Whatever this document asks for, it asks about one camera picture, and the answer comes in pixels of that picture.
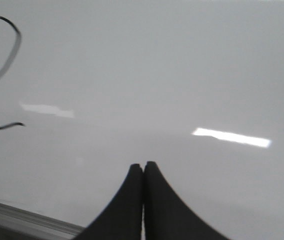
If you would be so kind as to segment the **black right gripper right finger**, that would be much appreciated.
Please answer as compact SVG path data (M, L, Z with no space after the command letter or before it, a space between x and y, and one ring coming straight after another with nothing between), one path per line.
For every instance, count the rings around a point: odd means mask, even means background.
M226 240L175 193L158 165L144 168L144 227L147 240Z

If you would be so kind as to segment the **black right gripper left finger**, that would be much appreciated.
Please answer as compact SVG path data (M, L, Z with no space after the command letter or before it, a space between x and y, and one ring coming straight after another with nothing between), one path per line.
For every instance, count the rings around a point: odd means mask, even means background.
M139 240L143 216L143 170L130 165L119 190L75 240Z

